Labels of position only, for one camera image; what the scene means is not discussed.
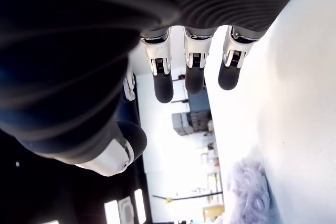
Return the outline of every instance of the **black fingertip pad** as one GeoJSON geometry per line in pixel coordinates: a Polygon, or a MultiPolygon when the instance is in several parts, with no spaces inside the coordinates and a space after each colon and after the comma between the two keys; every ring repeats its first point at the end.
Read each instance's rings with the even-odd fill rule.
{"type": "Polygon", "coordinates": [[[159,102],[168,103],[173,99],[174,89],[172,74],[160,74],[153,76],[155,96],[159,102]]]}
{"type": "Polygon", "coordinates": [[[191,94],[199,93],[204,86],[204,68],[189,68],[185,70],[185,88],[191,94]]]}
{"type": "Polygon", "coordinates": [[[224,90],[232,90],[237,86],[240,69],[236,67],[227,67],[223,61],[218,75],[218,84],[224,90]]]}

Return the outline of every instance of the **fluffy purple object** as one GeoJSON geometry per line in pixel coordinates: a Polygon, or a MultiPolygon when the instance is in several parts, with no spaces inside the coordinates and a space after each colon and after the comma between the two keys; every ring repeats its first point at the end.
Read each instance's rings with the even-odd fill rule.
{"type": "Polygon", "coordinates": [[[230,224],[269,223],[268,186],[260,163],[243,158],[234,165],[226,185],[237,199],[230,224]]]}

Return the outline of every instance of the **metal screw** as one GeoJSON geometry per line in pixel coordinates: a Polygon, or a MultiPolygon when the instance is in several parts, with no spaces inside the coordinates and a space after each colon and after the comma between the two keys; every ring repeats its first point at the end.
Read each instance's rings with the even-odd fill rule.
{"type": "Polygon", "coordinates": [[[122,166],[121,170],[126,170],[127,166],[128,166],[128,161],[122,166]]]}

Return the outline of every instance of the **white wall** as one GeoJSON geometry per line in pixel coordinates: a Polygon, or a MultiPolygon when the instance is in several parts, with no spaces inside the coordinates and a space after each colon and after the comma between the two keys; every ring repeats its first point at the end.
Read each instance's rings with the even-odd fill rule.
{"type": "Polygon", "coordinates": [[[336,0],[292,0],[233,91],[217,84],[224,28],[207,61],[223,171],[257,144],[285,224],[336,223],[335,17],[336,0]]]}
{"type": "MultiPolygon", "coordinates": [[[[185,67],[172,70],[172,78],[185,74],[185,67]]],[[[202,207],[206,198],[166,203],[162,197],[197,195],[187,193],[197,187],[206,187],[207,168],[195,149],[206,143],[203,133],[179,136],[173,129],[172,114],[190,111],[188,103],[160,103],[154,94],[152,74],[137,76],[138,102],[141,127],[148,139],[143,153],[144,169],[148,181],[153,222],[175,220],[202,220],[202,207]]],[[[184,81],[174,82],[172,101],[187,98],[184,81]]]]}

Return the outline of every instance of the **robotic finger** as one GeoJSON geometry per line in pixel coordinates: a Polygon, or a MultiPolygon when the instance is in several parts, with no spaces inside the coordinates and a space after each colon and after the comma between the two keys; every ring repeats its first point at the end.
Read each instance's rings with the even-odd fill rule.
{"type": "Polygon", "coordinates": [[[123,86],[124,86],[125,97],[127,98],[127,100],[134,101],[135,93],[133,89],[135,86],[135,79],[134,79],[134,75],[132,71],[132,66],[130,63],[128,63],[128,66],[127,66],[127,72],[126,72],[126,76],[124,77],[123,86]]]}
{"type": "Polygon", "coordinates": [[[240,70],[244,59],[253,44],[261,38],[260,33],[249,32],[250,37],[237,32],[234,26],[228,26],[223,45],[223,61],[218,75],[218,84],[224,90],[231,90],[237,86],[240,70]]]}
{"type": "Polygon", "coordinates": [[[151,67],[156,98],[162,103],[168,103],[174,95],[171,74],[171,50],[170,29],[164,29],[163,34],[156,37],[142,37],[147,54],[147,60],[151,67]]]}
{"type": "Polygon", "coordinates": [[[183,28],[186,61],[185,87],[191,94],[199,93],[204,85],[204,67],[212,37],[217,30],[183,28]]]}

